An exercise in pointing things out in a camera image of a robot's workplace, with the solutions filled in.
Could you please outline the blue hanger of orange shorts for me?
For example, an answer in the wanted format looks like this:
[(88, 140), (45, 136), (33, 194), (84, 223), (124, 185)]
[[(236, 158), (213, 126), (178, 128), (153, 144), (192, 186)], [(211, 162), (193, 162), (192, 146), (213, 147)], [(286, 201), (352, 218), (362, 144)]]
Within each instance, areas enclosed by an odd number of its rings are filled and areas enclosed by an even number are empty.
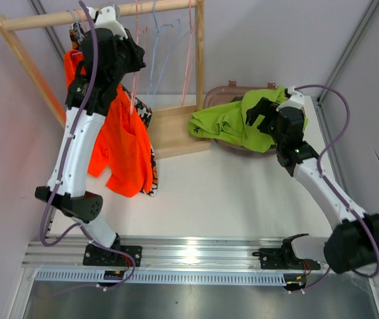
[(73, 17), (73, 23), (70, 24), (68, 31), (72, 43), (72, 49), (80, 52), (80, 45), (84, 40), (84, 29), (77, 19), (76, 11), (68, 10), (67, 12)]

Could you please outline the pink wire hanger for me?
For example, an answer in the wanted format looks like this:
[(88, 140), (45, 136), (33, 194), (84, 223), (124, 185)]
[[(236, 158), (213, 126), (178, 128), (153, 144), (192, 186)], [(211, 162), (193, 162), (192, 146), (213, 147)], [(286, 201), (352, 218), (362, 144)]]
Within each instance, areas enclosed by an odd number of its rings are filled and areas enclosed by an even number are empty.
[(184, 76), (184, 85), (182, 90), (181, 106), (186, 104), (186, 96), (188, 94), (188, 88), (190, 85), (191, 74), (193, 70), (193, 62), (191, 61), (191, 53), (193, 51), (193, 42), (195, 37), (195, 24), (193, 21), (193, 6), (192, 1), (188, 1), (188, 15), (189, 15), (189, 42), (188, 42), (188, 51), (186, 56), (186, 67), (185, 67), (185, 76)]

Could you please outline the blue wire hanger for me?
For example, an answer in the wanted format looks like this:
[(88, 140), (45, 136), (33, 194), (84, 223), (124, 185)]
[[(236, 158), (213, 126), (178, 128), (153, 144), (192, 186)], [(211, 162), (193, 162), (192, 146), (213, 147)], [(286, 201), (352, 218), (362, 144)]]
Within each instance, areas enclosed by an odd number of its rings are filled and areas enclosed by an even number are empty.
[(171, 52), (176, 45), (178, 35), (181, 31), (180, 18), (174, 19), (173, 21), (167, 23), (161, 23), (158, 20), (156, 5), (157, 1), (154, 1), (152, 18), (155, 26), (155, 40), (152, 49), (149, 85), (146, 92), (146, 96), (148, 98), (156, 95), (158, 91), (160, 83), (164, 77)]

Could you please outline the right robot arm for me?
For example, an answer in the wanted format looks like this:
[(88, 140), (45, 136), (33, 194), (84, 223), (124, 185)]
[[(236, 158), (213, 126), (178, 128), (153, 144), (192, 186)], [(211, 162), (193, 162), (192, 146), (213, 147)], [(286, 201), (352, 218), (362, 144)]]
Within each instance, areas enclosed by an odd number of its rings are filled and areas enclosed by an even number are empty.
[(295, 235), (280, 252), (281, 262), (295, 268), (304, 259), (326, 263), (336, 274), (375, 265), (379, 273), (379, 214), (369, 214), (321, 167), (321, 155), (304, 139), (303, 98), (277, 104), (261, 98), (246, 112), (245, 123), (257, 125), (276, 144), (277, 160), (311, 195), (332, 229), (330, 237)]

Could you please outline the lime green shorts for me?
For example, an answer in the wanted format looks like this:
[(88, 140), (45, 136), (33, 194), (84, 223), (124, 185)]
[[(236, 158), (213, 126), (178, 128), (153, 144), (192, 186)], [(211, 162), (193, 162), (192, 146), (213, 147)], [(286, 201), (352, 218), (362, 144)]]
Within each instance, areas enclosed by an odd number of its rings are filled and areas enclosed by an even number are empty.
[[(254, 107), (261, 98), (267, 98), (279, 105), (287, 100), (285, 87), (249, 90), (241, 96), (240, 100), (210, 106), (194, 112), (188, 122), (188, 133), (196, 138), (222, 141), (238, 148), (262, 154), (289, 144), (291, 142), (289, 133), (261, 133), (257, 129), (263, 116), (259, 116), (253, 126), (245, 124), (246, 111)], [(297, 114), (302, 116), (301, 123), (297, 124), (295, 133), (295, 136), (300, 139), (303, 137), (308, 123), (303, 108), (297, 110), (287, 107), (279, 111), (280, 115), (286, 109), (296, 110)]]

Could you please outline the pink hanger of green shorts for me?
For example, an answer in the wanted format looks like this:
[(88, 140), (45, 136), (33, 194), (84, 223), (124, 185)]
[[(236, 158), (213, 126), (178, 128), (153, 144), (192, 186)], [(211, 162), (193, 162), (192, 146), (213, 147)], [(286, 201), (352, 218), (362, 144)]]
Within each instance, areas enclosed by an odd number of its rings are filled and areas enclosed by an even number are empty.
[(140, 13), (140, 1), (135, 0), (135, 34), (134, 34), (134, 49), (136, 53), (136, 66), (133, 71), (132, 76), (132, 89), (130, 91), (130, 115), (134, 113), (134, 101), (136, 98), (136, 91), (138, 89), (138, 81), (139, 81), (139, 72), (144, 67), (143, 56), (144, 56), (144, 47), (139, 46), (140, 35), (143, 35), (146, 30), (140, 28), (139, 22), (139, 13)]

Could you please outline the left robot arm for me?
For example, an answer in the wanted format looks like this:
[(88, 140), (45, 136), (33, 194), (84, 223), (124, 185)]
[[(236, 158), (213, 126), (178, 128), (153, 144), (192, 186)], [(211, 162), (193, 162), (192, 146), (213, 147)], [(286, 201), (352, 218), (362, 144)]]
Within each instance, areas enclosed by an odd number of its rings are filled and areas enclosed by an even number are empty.
[(100, 214), (103, 198), (86, 189), (90, 157), (123, 77), (144, 68), (144, 50), (128, 29), (97, 28), (85, 34), (66, 96), (66, 127), (53, 174), (35, 197), (72, 220), (90, 241), (85, 265), (137, 267), (138, 257)]

